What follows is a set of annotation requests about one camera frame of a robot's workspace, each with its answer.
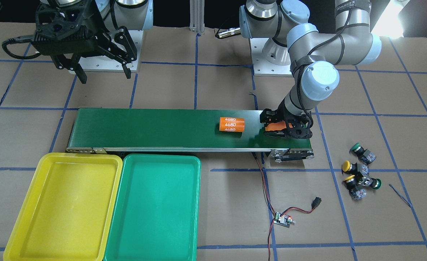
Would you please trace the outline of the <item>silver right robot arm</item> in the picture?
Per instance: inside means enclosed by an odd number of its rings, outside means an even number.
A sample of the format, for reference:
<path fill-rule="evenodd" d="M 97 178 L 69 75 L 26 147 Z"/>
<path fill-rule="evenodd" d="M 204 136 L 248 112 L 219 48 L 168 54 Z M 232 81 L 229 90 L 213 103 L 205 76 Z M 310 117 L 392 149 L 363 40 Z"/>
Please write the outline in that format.
<path fill-rule="evenodd" d="M 130 31 L 153 25 L 152 0 L 42 0 L 35 13 L 32 45 L 49 56 L 57 69 L 87 76 L 81 58 L 104 56 L 120 64 L 127 79 L 137 60 Z"/>

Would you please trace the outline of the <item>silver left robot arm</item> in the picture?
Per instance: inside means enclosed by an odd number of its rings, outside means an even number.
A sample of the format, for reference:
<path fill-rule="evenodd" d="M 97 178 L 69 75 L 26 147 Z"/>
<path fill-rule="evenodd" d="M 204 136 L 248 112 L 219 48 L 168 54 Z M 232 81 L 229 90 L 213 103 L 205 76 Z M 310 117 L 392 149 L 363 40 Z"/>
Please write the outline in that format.
<path fill-rule="evenodd" d="M 370 64 L 378 58 L 382 43 L 369 29 L 371 5 L 369 0 L 336 0 L 334 34 L 320 33 L 299 0 L 247 0 L 239 8 L 242 36 L 268 38 L 283 49 L 295 80 L 276 110 L 260 114 L 266 136 L 311 138 L 311 110 L 338 86 L 336 66 Z"/>

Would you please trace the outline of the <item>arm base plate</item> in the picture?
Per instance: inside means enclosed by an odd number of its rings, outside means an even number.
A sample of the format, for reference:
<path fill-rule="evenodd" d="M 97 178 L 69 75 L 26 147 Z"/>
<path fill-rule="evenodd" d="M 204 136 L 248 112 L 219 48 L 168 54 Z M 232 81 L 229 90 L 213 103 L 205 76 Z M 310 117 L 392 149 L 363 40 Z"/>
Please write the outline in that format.
<path fill-rule="evenodd" d="M 250 39 L 250 54 L 256 76 L 293 77 L 287 46 L 281 46 L 273 38 Z"/>
<path fill-rule="evenodd" d="M 138 72 L 145 31 L 129 30 L 129 33 L 137 48 L 137 59 L 131 65 L 127 65 L 127 67 L 132 72 Z M 123 72 L 122 65 L 119 62 L 106 56 L 81 57 L 79 64 L 85 72 Z"/>

